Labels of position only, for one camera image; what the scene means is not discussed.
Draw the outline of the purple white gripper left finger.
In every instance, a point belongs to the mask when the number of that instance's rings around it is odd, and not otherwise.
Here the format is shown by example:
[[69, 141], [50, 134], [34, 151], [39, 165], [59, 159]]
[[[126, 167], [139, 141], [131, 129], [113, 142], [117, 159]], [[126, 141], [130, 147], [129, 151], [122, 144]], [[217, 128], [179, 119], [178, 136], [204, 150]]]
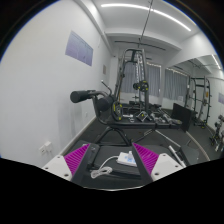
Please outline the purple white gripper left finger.
[[65, 156], [56, 155], [42, 169], [70, 181], [80, 167], [88, 148], [89, 144], [84, 144]]

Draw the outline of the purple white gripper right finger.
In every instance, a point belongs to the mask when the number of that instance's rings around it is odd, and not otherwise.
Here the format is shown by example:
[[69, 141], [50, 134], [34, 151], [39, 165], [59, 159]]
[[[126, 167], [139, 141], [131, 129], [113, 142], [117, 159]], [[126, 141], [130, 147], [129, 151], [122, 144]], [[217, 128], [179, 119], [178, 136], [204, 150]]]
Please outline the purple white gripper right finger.
[[157, 181], [183, 169], [167, 153], [157, 154], [136, 143], [132, 147], [132, 154], [143, 181]]

